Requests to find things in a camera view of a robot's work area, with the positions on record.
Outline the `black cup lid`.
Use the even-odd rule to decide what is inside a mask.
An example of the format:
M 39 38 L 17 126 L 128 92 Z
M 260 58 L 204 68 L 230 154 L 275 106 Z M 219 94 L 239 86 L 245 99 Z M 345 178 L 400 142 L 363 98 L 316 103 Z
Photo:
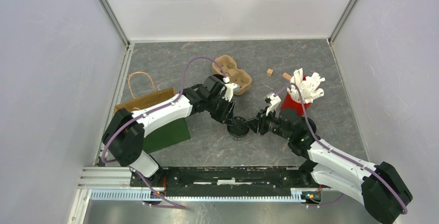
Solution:
M 234 139 L 241 139 L 245 137 L 249 130 L 250 129 L 246 126 L 246 119 L 241 116 L 235 116 L 233 118 L 233 123 L 227 126 L 228 133 Z

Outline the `cardboard cup carrier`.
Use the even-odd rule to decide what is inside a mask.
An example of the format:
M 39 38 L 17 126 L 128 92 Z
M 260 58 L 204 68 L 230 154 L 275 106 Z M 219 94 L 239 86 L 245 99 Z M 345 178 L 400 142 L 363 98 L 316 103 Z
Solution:
M 252 86 L 251 76 L 244 70 L 239 69 L 236 61 L 229 55 L 222 55 L 215 59 L 215 61 L 221 66 L 212 63 L 212 70 L 216 74 L 221 74 L 221 69 L 226 73 L 232 83 L 236 83 L 240 86 L 238 92 L 235 95 L 242 95 L 247 92 Z

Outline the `brown paper bag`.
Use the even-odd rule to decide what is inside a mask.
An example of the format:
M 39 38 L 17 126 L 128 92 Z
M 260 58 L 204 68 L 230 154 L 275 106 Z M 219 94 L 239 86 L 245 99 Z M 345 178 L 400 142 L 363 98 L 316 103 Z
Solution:
M 153 93 L 143 95 L 140 97 L 135 96 L 133 89 L 131 87 L 131 78 L 136 74 L 144 74 L 149 78 L 154 91 Z M 157 87 L 155 86 L 152 77 L 148 73 L 143 71 L 136 71 L 128 76 L 128 88 L 133 99 L 127 102 L 117 104 L 113 109 L 113 113 L 116 113 L 120 109 L 126 109 L 128 112 L 131 112 L 134 110 L 149 108 L 156 104 L 169 100 L 177 94 L 172 87 L 163 90 L 158 90 Z

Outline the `black coffee cup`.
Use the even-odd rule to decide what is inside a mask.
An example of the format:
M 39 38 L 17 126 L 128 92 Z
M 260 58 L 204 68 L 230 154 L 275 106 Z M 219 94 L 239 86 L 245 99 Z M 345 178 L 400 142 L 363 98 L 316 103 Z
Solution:
M 239 140 L 242 140 L 244 137 L 246 137 L 248 135 L 248 133 L 239 133 L 239 134 L 236 134 L 236 133 L 230 133 L 230 136 L 231 136 L 231 138 L 233 139 L 233 140 L 235 140 L 235 141 L 239 141 Z

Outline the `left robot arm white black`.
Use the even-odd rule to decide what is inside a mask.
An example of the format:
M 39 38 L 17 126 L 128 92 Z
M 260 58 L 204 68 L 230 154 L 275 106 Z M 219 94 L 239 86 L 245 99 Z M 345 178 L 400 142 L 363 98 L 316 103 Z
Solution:
M 105 130 L 103 154 L 110 152 L 122 167 L 131 167 L 143 175 L 149 186 L 162 182 L 160 165 L 143 150 L 144 138 L 178 119 L 207 111 L 215 121 L 233 124 L 233 96 L 239 85 L 219 74 L 209 76 L 203 84 L 183 89 L 174 97 L 152 107 L 129 112 L 125 108 L 114 114 Z

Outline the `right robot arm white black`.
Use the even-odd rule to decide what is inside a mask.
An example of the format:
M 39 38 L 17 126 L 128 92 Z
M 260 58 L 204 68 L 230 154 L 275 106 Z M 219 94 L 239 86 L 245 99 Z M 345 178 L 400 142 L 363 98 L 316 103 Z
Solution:
M 299 172 L 302 185 L 335 189 L 362 204 L 380 223 L 394 223 L 408 213 L 413 196 L 393 165 L 385 161 L 377 165 L 330 145 L 316 134 L 307 116 L 292 109 L 282 110 L 279 116 L 261 110 L 245 124 L 257 134 L 270 132 L 284 138 L 294 154 L 310 163 Z

